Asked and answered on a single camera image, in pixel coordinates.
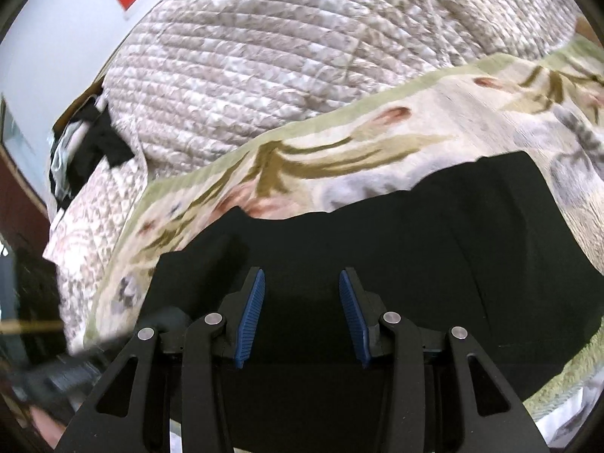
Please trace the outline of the person's left hand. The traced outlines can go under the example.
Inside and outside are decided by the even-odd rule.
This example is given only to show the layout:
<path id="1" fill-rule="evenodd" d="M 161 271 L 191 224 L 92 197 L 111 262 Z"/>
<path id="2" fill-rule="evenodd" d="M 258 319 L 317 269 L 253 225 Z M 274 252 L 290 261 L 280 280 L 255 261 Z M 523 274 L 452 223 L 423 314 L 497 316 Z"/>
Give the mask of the person's left hand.
<path id="1" fill-rule="evenodd" d="M 30 413 L 33 424 L 35 424 L 42 439 L 45 440 L 50 448 L 55 449 L 62 435 L 65 433 L 66 427 L 38 407 L 32 406 Z"/>

